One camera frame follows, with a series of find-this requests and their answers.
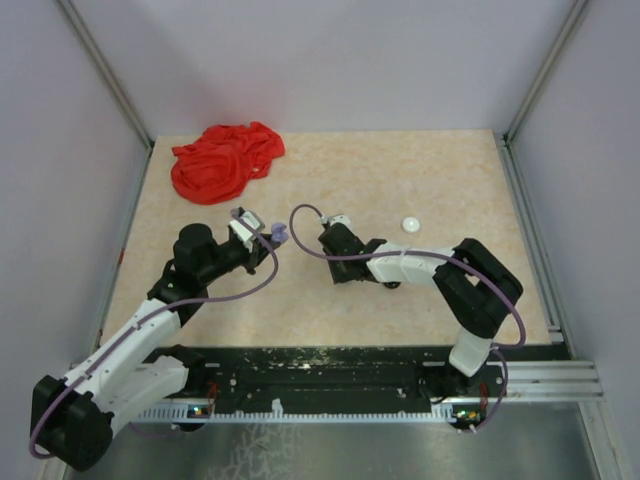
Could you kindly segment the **purple earbud case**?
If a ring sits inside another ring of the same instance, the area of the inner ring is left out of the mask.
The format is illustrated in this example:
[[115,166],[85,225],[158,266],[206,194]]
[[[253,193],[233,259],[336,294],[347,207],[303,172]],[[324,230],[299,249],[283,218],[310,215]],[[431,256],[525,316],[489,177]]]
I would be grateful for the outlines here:
[[288,240],[287,226],[284,223],[276,222],[271,225],[271,242],[282,245]]

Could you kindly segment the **white earbud case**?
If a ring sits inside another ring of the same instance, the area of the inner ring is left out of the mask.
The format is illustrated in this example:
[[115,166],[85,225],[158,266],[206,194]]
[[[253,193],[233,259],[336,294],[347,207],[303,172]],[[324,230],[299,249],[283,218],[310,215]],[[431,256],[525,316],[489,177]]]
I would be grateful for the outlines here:
[[405,233],[415,234],[421,229],[421,222],[415,217],[405,217],[401,222],[401,228]]

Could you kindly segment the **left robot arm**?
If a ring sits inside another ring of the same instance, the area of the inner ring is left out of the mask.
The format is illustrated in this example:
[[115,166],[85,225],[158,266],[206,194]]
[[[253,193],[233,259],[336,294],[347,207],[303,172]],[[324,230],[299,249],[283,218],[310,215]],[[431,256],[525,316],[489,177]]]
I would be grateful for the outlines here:
[[53,457],[78,471],[93,467],[113,439],[140,413],[174,393],[194,397],[208,384],[202,362],[181,346],[153,363],[147,357],[178,332],[205,303],[209,286],[238,268],[253,275],[287,241],[286,227],[265,227],[252,211],[237,208],[219,243],[209,226],[183,227],[173,257],[146,299],[117,333],[60,378],[34,387],[29,452]]

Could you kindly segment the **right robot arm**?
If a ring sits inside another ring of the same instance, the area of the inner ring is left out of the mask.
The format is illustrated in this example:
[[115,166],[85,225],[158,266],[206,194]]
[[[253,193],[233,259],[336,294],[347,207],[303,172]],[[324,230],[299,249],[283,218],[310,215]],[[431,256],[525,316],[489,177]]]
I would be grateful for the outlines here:
[[412,284],[440,292],[461,326],[449,354],[447,384],[458,395],[473,393],[494,338],[524,292],[521,282],[473,238],[428,252],[384,239],[365,243],[344,216],[325,220],[323,228],[318,241],[330,258],[334,283],[367,281],[389,289]]

